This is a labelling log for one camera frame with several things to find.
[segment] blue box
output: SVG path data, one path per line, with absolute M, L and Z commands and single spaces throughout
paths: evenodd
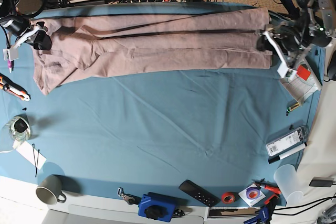
M 170 197 L 148 193 L 148 195 L 142 195 L 139 203 L 138 215 L 148 218 L 145 211 L 149 207 L 154 207 L 161 211 L 163 217 L 158 217 L 157 220 L 170 222 L 176 209 L 176 202 Z

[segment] teal cloth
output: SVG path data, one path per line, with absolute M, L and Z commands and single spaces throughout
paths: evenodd
M 140 3 L 43 12 L 39 17 L 139 13 L 205 14 L 250 8 L 224 3 Z M 1 35 L 0 46 L 5 48 Z M 34 166 L 17 152 L 0 154 L 0 175 L 39 183 L 60 175 L 63 189 L 118 198 L 117 188 L 142 196 L 169 195 L 186 205 L 202 204 L 179 191 L 186 179 L 217 197 L 240 192 L 252 179 L 274 182 L 283 163 L 298 166 L 302 152 L 269 165 L 265 145 L 294 126 L 311 127 L 320 92 L 286 116 L 294 103 L 281 86 L 278 59 L 271 69 L 219 69 L 89 78 L 56 88 L 46 97 L 33 81 L 28 45 L 19 48 L 12 74 L 0 72 L 31 95 L 30 102 L 0 92 L 0 125 L 25 114 L 46 164 Z M 308 57 L 322 78 L 325 50 Z M 231 206 L 247 206 L 239 200 Z

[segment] mug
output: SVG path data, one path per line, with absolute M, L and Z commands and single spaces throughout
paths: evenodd
M 62 193 L 62 182 L 55 176 L 50 175 L 36 188 L 36 196 L 45 204 L 54 205 L 57 202 L 64 203 L 67 197 Z

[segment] roll of tape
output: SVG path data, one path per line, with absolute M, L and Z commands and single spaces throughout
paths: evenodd
M 224 204 L 231 204 L 236 201 L 236 197 L 233 193 L 224 193 L 222 195 L 222 202 Z
M 248 199 L 257 199 L 260 196 L 260 189 L 258 187 L 250 187 L 246 189 L 246 197 Z

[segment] mug handle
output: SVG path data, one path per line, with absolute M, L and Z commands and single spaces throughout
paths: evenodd
M 62 196 L 64 199 L 57 199 L 57 202 L 64 203 L 67 200 L 67 197 L 64 195 L 64 193 L 60 193 L 59 196 Z

